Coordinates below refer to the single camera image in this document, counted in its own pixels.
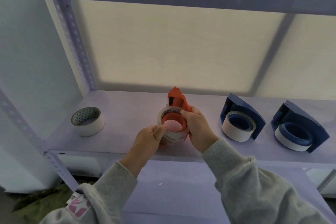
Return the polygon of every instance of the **floor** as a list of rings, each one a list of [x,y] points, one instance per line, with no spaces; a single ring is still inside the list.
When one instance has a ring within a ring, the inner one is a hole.
[[[18,199],[19,195],[15,194],[7,194],[4,193],[4,190],[0,188],[0,224],[8,224],[8,223],[15,223],[15,224],[24,224],[23,220],[13,220],[11,218],[11,209]],[[336,214],[336,199],[334,198],[326,198],[325,199],[327,204]]]

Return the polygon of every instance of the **patterned cardboard core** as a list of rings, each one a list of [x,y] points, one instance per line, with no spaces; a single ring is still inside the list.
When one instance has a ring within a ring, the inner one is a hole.
[[[71,123],[75,126],[80,126],[86,120],[93,118],[96,120],[99,116],[100,110],[97,107],[86,107],[80,109],[72,116]]]

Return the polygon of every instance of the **orange plastic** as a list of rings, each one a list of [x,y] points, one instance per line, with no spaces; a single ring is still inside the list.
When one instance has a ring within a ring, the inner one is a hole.
[[[168,93],[168,102],[169,106],[178,106],[184,109],[187,112],[191,112],[191,107],[187,103],[187,99],[184,95],[182,95],[182,92],[179,88],[174,87],[169,93]],[[162,117],[162,124],[165,123],[166,120],[175,120],[179,124],[181,124],[182,129],[179,131],[183,131],[187,128],[187,121],[185,118],[182,117],[179,113],[168,113],[165,116]]]

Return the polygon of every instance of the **gray sweatshirt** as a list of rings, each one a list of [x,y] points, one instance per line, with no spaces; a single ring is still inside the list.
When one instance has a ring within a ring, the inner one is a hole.
[[[258,168],[254,157],[242,157],[227,141],[218,140],[202,157],[216,177],[231,223],[329,223],[291,184]],[[122,223],[121,210],[136,185],[117,162],[93,186],[80,185],[69,205],[49,213],[41,224]]]

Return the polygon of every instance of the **white tape roll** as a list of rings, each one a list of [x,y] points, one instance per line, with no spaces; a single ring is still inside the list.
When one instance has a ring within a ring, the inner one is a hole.
[[[274,134],[275,134],[275,137],[277,138],[277,140],[280,143],[282,143],[284,146],[286,146],[286,147],[288,147],[292,150],[295,150],[295,151],[305,151],[311,146],[311,144],[307,145],[307,146],[302,146],[302,145],[298,145],[296,143],[293,143],[292,141],[289,141],[286,137],[283,136],[283,134],[281,134],[281,132],[279,130],[279,127],[277,127]]]
[[[85,107],[71,117],[75,132],[83,137],[98,133],[105,124],[101,111],[97,107]]]
[[[233,124],[231,124],[230,116],[232,116],[235,119],[241,120],[241,126],[240,126],[241,128],[238,128],[234,126]],[[236,112],[236,111],[229,112],[226,115],[225,120],[222,125],[222,130],[227,135],[227,137],[231,138],[234,141],[238,141],[238,142],[247,141],[252,135],[252,133],[254,132],[255,128],[256,128],[256,124],[250,116],[242,112]]]
[[[157,116],[157,125],[158,126],[162,125],[162,117],[164,115],[170,112],[180,113],[181,110],[182,108],[177,107],[177,106],[168,106],[168,107],[163,108]],[[179,141],[183,141],[188,133],[189,133],[188,128],[186,128],[185,130],[181,132],[172,132],[172,131],[166,130],[165,134],[162,137],[162,140],[168,143],[176,143]]]

